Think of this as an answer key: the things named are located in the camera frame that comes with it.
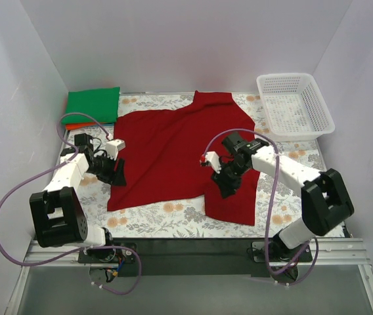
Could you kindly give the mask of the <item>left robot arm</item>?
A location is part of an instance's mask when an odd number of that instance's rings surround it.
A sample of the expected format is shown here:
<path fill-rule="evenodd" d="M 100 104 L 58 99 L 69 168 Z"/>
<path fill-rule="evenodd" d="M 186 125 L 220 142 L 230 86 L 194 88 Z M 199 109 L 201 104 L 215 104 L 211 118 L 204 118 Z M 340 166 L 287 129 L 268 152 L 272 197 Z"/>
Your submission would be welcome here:
<path fill-rule="evenodd" d="M 41 247 L 63 245 L 95 247 L 109 245 L 111 234 L 105 228 L 88 224 L 77 196 L 86 174 L 110 186 L 126 186 L 125 161 L 118 157 L 125 142 L 106 142 L 102 153 L 95 151 L 93 137 L 78 134 L 60 154 L 60 167 L 42 192 L 30 196 L 35 235 Z"/>

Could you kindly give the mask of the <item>red t-shirt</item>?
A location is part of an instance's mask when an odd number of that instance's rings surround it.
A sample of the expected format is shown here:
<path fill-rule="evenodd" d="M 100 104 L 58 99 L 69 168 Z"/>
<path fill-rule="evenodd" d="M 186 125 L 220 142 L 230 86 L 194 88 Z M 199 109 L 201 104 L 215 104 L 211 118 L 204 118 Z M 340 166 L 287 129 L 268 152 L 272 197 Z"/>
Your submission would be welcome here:
<path fill-rule="evenodd" d="M 226 154 L 220 132 L 241 128 L 242 137 L 251 140 L 254 126 L 230 93 L 195 92 L 192 103 L 177 110 L 136 111 L 119 117 L 114 136 L 125 142 L 119 157 L 125 161 L 127 184 L 111 187 L 107 210 L 204 196 L 206 216 L 253 226 L 259 173 L 248 171 L 237 193 L 222 198 L 211 179 L 212 168 L 202 167 L 200 157 L 208 144 L 219 155 Z"/>

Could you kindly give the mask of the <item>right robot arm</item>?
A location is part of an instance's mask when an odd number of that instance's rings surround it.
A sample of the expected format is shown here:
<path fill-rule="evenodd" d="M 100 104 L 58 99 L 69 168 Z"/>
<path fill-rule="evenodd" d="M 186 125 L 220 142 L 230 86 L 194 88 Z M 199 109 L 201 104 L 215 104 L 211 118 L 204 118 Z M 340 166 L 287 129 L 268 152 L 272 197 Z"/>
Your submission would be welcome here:
<path fill-rule="evenodd" d="M 355 209 L 341 174 L 335 169 L 320 171 L 282 156 L 275 143 L 257 135 L 246 140 L 240 129 L 223 131 L 222 145 L 231 159 L 224 162 L 216 152 L 206 149 L 200 163 L 213 169 L 212 180 L 222 198 L 234 195 L 250 169 L 265 173 L 273 183 L 282 183 L 301 199 L 301 216 L 268 241 L 275 255 L 287 255 L 316 236 L 325 236 Z"/>

